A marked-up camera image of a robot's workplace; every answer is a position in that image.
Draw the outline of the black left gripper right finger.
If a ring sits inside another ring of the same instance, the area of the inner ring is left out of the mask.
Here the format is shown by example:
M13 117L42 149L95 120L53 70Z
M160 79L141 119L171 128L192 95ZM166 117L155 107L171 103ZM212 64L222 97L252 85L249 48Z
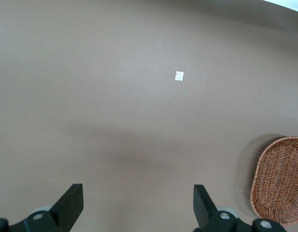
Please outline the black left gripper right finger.
M194 185L193 210L198 223L196 232L252 232L251 225L243 222L228 208L218 209L204 185Z

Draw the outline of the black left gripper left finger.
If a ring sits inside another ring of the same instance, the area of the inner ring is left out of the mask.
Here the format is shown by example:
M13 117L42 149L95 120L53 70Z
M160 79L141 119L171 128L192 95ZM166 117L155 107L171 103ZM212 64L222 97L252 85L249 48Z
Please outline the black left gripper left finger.
M84 208L83 185L72 184L48 211L32 213L12 232L69 232Z

